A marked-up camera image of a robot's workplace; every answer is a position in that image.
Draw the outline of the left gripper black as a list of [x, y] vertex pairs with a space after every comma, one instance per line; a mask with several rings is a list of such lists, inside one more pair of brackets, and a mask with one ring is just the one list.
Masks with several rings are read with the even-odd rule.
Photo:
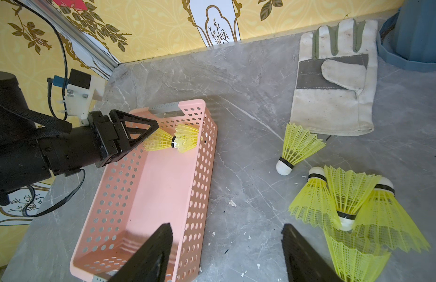
[[87, 151], [86, 165], [97, 168], [118, 162], [159, 129], [158, 122], [120, 110], [109, 115], [101, 111], [88, 114], [92, 150]]

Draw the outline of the yellow shuttlecock three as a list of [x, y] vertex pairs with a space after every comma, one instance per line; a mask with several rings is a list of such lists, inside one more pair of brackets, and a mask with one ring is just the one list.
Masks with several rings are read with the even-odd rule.
[[317, 134], [289, 122], [284, 135], [282, 155], [276, 164], [277, 172], [282, 176], [289, 175], [295, 165], [314, 155], [325, 146], [326, 143], [319, 139]]

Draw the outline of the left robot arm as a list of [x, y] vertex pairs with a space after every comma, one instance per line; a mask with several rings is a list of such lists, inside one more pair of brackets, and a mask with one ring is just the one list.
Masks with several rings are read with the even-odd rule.
[[152, 119], [111, 110], [88, 114], [88, 126], [30, 110], [15, 75], [0, 71], [0, 206], [8, 195], [95, 164], [120, 161], [159, 128]]

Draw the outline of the yellow shuttlecock two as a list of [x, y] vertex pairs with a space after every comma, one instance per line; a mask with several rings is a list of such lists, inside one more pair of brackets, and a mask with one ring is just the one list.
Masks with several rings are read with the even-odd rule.
[[194, 149], [198, 144], [199, 129], [189, 125], [178, 124], [172, 138], [172, 148], [180, 153]]

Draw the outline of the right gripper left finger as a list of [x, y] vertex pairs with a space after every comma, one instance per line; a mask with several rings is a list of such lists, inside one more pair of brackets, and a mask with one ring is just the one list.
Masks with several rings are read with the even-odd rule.
[[163, 282], [173, 243], [172, 228], [162, 224], [128, 262], [110, 278], [111, 282]]

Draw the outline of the pink plastic storage basket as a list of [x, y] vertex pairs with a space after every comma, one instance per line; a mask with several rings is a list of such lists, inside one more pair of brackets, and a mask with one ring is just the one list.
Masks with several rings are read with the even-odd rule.
[[132, 111], [174, 134], [180, 124], [198, 130], [198, 143], [185, 153], [148, 152], [142, 145], [106, 166], [70, 262], [73, 276], [86, 282], [124, 268], [164, 223], [173, 244], [167, 282], [197, 278], [218, 127], [202, 99]]

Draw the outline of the yellow shuttlecock four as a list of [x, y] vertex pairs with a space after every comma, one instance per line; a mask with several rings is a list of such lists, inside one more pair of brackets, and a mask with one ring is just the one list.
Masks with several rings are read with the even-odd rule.
[[321, 167], [309, 170], [307, 183], [290, 204], [288, 211], [297, 220], [323, 230], [340, 228], [341, 222]]

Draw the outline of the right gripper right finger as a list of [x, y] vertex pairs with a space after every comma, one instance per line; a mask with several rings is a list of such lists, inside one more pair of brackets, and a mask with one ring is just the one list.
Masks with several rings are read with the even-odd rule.
[[289, 282], [343, 281], [292, 224], [285, 224], [281, 233]]

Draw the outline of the yellow shuttlecock one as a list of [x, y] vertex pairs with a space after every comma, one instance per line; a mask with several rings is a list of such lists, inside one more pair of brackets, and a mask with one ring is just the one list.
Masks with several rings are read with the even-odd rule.
[[162, 129], [157, 129], [143, 142], [145, 151], [154, 152], [168, 148], [176, 148], [176, 137]]

